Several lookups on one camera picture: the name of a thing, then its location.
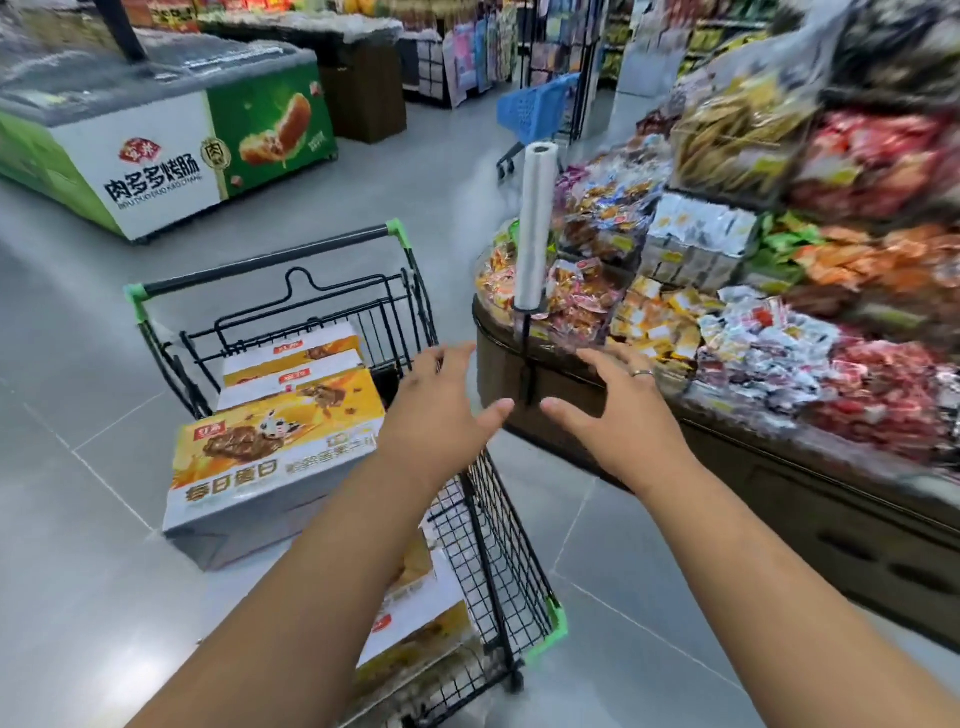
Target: shopping cart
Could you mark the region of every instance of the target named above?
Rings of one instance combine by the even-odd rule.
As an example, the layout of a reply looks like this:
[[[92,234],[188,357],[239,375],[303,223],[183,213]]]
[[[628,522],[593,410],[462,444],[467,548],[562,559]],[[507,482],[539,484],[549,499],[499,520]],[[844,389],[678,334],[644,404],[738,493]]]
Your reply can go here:
[[[570,89],[580,82],[579,73],[558,76],[546,84],[501,96],[496,102],[496,123],[516,134],[517,143],[496,163],[496,177],[503,181],[514,174],[514,157],[535,141],[553,136],[564,122]]]
[[[406,260],[392,275],[319,285],[314,276],[324,267],[305,267],[307,258],[389,236],[399,241]],[[174,341],[157,335],[146,306],[150,299],[294,261],[303,263],[286,270],[285,285],[279,286],[285,295],[280,298],[220,316],[194,333],[171,334]],[[302,297],[295,297],[295,283]],[[196,419],[213,414],[204,389],[210,396],[221,389],[211,371],[218,360],[288,336],[352,322],[388,407],[412,358],[438,343],[430,298],[398,220],[200,273],[129,285],[125,293],[163,378]],[[425,728],[501,682],[517,692],[523,687],[520,668],[525,661],[566,634],[564,611],[486,450],[446,484],[428,518],[457,572],[480,639],[430,666],[354,724]]]

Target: brand logo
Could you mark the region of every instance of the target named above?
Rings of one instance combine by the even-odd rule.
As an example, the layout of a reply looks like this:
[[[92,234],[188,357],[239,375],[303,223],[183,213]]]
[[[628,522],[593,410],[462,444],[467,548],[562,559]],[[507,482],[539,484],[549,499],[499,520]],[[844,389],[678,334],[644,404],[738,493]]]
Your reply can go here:
[[[193,431],[193,440],[194,442],[197,442],[198,440],[205,440],[206,438],[213,437],[214,435],[222,435],[226,431],[226,420],[221,420],[219,423],[212,423],[211,425],[202,425]]]
[[[394,620],[390,615],[384,615],[376,622],[373,623],[373,629],[370,631],[372,635],[375,635],[377,632],[382,632],[387,627],[390,626],[390,623]]]
[[[120,158],[130,164],[143,164],[147,161],[153,161],[159,155],[159,144],[150,139],[142,139],[139,136],[127,139],[127,142],[120,148]]]
[[[301,346],[303,346],[303,339],[291,341],[289,344],[281,344],[278,347],[274,347],[274,354],[291,352],[294,349],[299,349]]]
[[[310,368],[301,369],[299,372],[291,372],[288,375],[283,375],[280,378],[280,384],[283,384],[287,381],[292,381],[293,379],[303,379],[305,376],[310,376]]]
[[[233,161],[230,148],[216,136],[204,139],[200,145],[200,158],[206,166],[220,171],[227,169]]]

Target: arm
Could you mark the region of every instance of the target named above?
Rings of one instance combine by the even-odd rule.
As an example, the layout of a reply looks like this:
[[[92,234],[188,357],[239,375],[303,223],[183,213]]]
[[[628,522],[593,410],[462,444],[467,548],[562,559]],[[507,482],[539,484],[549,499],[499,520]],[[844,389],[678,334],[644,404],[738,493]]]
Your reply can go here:
[[[336,721],[404,548],[447,480],[476,459],[513,408],[503,400],[470,414],[471,351],[463,345],[418,356],[377,452],[128,728]]]
[[[646,506],[766,724],[958,725],[960,701],[700,465],[653,378],[628,374],[650,361],[610,351],[619,362],[580,352],[607,382],[602,419],[560,400],[543,410]]]

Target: hand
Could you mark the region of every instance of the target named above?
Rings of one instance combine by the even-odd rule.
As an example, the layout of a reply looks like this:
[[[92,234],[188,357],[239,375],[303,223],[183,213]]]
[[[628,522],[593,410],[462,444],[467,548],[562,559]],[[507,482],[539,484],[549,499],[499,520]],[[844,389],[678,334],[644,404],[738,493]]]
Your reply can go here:
[[[438,490],[477,459],[514,410],[513,400],[500,400],[473,417],[467,399],[473,349],[467,342],[421,352],[400,382],[377,438],[379,457]]]
[[[624,344],[611,342],[607,351],[612,355],[591,349],[577,352],[607,382],[601,419],[553,398],[543,400],[540,407],[580,440],[605,471],[644,499],[650,489],[672,484],[684,470],[699,464],[654,378],[630,376],[654,371],[653,362]]]

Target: wooden display base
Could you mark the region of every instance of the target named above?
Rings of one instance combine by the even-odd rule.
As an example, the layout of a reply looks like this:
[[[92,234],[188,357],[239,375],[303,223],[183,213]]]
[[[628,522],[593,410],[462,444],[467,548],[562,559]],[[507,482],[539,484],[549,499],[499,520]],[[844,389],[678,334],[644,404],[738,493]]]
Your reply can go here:
[[[532,347],[524,359],[513,333],[476,300],[473,320],[484,406],[513,398],[508,431],[613,482],[538,407],[543,398],[558,397],[599,416],[606,402],[603,383],[564,354]],[[789,442],[672,406],[700,461],[834,587],[960,652],[960,510]]]

